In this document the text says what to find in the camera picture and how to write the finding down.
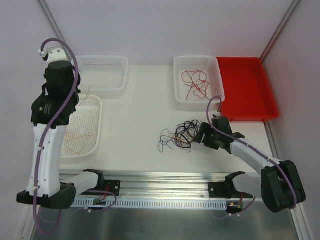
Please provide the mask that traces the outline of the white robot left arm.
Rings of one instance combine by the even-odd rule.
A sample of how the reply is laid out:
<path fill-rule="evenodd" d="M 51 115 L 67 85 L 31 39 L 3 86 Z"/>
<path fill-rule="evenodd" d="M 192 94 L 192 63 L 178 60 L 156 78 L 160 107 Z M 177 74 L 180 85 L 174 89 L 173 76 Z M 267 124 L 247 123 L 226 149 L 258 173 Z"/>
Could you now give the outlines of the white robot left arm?
<path fill-rule="evenodd" d="M 80 78 L 76 73 L 75 66 L 67 60 L 51 62 L 44 71 L 42 93 L 31 106 L 33 161 L 27 188 L 16 196 L 20 204 L 65 210 L 77 195 L 87 191 L 99 195 L 105 189 L 100 170 L 85 169 L 66 182 L 60 181 L 63 141 L 80 100 Z"/>

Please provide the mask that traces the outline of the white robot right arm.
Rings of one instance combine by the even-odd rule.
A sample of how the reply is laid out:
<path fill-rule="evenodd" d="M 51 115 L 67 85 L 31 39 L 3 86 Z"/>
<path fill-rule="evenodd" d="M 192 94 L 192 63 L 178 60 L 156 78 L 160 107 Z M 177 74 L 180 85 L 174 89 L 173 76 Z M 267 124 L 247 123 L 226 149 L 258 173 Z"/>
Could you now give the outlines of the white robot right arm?
<path fill-rule="evenodd" d="M 240 193 L 262 199 L 273 213 L 294 209 L 307 198 L 298 169 L 291 160 L 272 157 L 252 145 L 246 137 L 233 132 L 225 116 L 215 116 L 210 123 L 203 122 L 194 140 L 214 150 L 225 150 L 247 165 L 256 174 L 243 171 L 231 173 L 214 193 L 230 199 Z"/>

